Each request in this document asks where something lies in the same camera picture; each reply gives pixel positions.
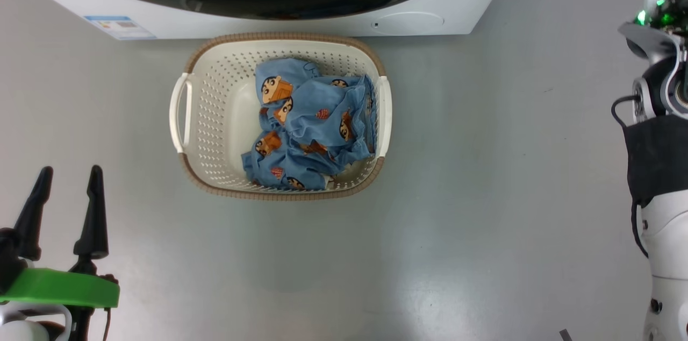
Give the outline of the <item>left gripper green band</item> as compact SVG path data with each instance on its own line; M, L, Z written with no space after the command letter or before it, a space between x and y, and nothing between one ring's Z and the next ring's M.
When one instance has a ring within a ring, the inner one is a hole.
M44 206L53 168L43 167L14 229L2 229L2 340L86 340L94 311L111 316L120 286L111 274L98 275L94 260L110 254L103 170L94 165L87 187L88 208L68 272L36 268Z

